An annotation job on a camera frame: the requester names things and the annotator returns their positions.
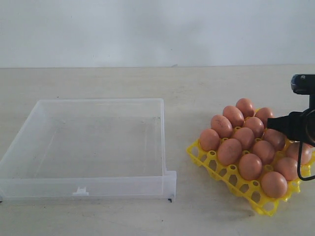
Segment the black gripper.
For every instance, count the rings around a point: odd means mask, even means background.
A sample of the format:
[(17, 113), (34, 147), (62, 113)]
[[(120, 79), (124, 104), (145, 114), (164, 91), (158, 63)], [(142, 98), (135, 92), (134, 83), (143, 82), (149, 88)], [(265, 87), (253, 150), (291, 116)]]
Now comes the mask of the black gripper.
[(287, 116), (268, 118), (267, 128), (283, 133), (292, 141), (308, 143), (309, 137), (306, 131), (308, 112), (309, 109), (306, 109), (303, 112), (290, 112)]

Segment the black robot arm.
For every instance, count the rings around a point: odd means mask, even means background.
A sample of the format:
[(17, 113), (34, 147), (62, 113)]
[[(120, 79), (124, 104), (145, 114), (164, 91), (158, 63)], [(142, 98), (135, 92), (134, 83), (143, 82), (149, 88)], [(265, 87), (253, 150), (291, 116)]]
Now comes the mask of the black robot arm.
[(315, 110), (291, 112), (287, 116), (268, 118), (267, 128), (283, 133), (289, 140), (315, 146)]

